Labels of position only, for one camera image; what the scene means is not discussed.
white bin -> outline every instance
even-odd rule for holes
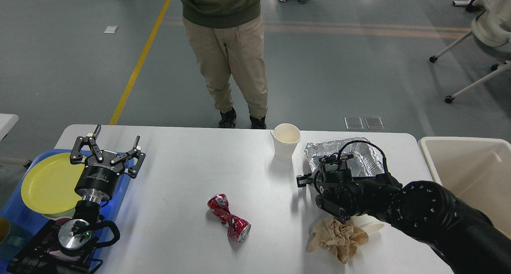
[[[418,143],[433,180],[511,238],[511,145],[472,137],[424,137]]]

white paper cup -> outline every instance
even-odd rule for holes
[[[364,230],[368,235],[378,232],[385,223],[367,214],[362,216],[352,216],[348,223]]]
[[[290,160],[296,145],[300,142],[300,130],[295,125],[283,123],[270,133],[273,137],[275,157],[280,161]]]

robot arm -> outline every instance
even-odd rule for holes
[[[352,177],[351,155],[338,153],[320,159],[312,174],[298,176],[298,187],[314,185],[316,205],[338,220],[368,214],[408,236],[427,243],[453,272],[511,273],[511,240],[493,227],[482,212],[468,206],[432,181],[402,186],[387,170],[375,177]]]

crumpled paper towel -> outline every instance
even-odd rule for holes
[[[359,227],[343,223],[329,215],[312,229],[312,241],[309,244],[308,252],[313,252],[321,245],[330,250],[337,259],[343,263],[348,263],[357,252],[359,245],[364,245],[369,241],[369,236]]]

crushed soda can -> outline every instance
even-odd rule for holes
[[[236,242],[242,242],[250,232],[250,223],[231,214],[229,201],[225,194],[216,194],[208,201],[208,207],[219,218],[222,225],[228,227],[227,235]]]

